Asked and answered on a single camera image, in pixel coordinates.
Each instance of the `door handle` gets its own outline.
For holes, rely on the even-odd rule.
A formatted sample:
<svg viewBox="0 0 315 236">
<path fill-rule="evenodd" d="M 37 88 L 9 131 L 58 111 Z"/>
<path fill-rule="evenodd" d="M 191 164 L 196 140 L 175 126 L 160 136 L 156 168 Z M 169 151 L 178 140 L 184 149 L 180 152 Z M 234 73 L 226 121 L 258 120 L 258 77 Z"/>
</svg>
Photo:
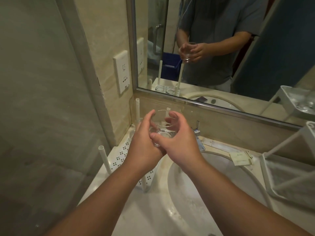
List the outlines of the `door handle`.
<svg viewBox="0 0 315 236">
<path fill-rule="evenodd" d="M 162 25 L 162 24 L 159 24 L 159 25 L 157 25 L 156 27 L 155 27 L 155 33 L 154 33 L 154 39 L 153 39 L 153 53 L 155 54 L 155 55 L 159 55 L 161 52 L 157 52 L 157 50 L 156 50 L 156 48 L 157 48 L 157 32 L 158 32 L 158 30 L 160 29 L 160 28 L 163 28 L 164 27 L 164 25 Z"/>
</svg>

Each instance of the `mirror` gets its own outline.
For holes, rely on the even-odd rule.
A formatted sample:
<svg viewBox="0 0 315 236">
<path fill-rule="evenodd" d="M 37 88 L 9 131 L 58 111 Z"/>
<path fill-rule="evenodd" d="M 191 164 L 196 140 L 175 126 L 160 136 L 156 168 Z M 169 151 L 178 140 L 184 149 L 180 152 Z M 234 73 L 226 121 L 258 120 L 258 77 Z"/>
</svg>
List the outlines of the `mirror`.
<svg viewBox="0 0 315 236">
<path fill-rule="evenodd" d="M 138 87 L 315 120 L 315 0 L 135 0 Z"/>
</svg>

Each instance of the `mirror frame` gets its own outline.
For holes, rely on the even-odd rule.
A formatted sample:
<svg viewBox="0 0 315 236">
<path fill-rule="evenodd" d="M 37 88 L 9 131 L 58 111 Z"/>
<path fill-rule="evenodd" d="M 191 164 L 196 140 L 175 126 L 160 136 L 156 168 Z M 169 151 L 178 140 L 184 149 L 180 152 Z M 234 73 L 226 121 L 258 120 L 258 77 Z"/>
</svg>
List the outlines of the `mirror frame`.
<svg viewBox="0 0 315 236">
<path fill-rule="evenodd" d="M 136 31 L 136 5 L 135 0 L 126 0 L 127 7 L 127 21 L 128 21 L 128 35 L 129 35 L 129 49 L 130 49 L 130 64 L 131 64 L 131 76 L 132 76 L 132 88 L 133 92 L 142 96 L 153 96 L 162 99 L 166 99 L 173 102 L 178 102 L 182 104 L 187 104 L 190 106 L 207 109 L 209 111 L 215 111 L 231 116 L 235 116 L 242 119 L 251 120 L 254 122 L 259 122 L 275 127 L 280 127 L 283 129 L 298 131 L 302 128 L 302 126 L 286 123 L 278 120 L 274 120 L 271 118 L 266 118 L 254 114 L 249 114 L 245 112 L 240 112 L 224 107 L 219 107 L 215 105 L 211 105 L 208 103 L 201 103 L 194 100 L 171 96 L 163 93 L 159 93 L 156 91 L 143 89 L 138 87 L 138 57 L 137 57 L 137 31 Z"/>
</svg>

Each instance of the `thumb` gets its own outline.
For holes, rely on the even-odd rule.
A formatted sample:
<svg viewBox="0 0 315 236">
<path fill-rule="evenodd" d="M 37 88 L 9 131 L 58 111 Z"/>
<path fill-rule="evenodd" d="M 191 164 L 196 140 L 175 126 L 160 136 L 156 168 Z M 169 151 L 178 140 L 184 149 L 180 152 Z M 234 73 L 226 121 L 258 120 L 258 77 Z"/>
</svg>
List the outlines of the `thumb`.
<svg viewBox="0 0 315 236">
<path fill-rule="evenodd" d="M 159 144 L 161 147 L 163 147 L 164 149 L 167 148 L 168 145 L 168 138 L 161 136 L 160 134 L 156 133 L 156 132 L 152 132 L 150 133 L 150 138 L 152 139 L 152 141 L 154 143 Z"/>
</svg>

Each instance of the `person's left hand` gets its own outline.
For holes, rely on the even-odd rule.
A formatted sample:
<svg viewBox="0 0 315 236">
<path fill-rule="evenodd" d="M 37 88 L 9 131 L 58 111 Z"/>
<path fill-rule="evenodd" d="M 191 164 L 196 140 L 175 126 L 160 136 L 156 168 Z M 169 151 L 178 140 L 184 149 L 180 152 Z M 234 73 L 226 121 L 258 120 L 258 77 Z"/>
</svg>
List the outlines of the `person's left hand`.
<svg viewBox="0 0 315 236">
<path fill-rule="evenodd" d="M 200 59 L 210 55 L 210 45 L 207 43 L 199 43 L 197 47 L 191 50 L 190 62 L 198 62 Z"/>
<path fill-rule="evenodd" d="M 150 119 L 154 113 L 155 110 L 151 110 L 136 127 L 136 132 L 132 137 L 128 154 L 124 161 L 124 164 L 131 165 L 141 175 L 147 174 L 152 170 L 166 154 L 163 148 L 154 146 L 149 136 Z"/>
</svg>

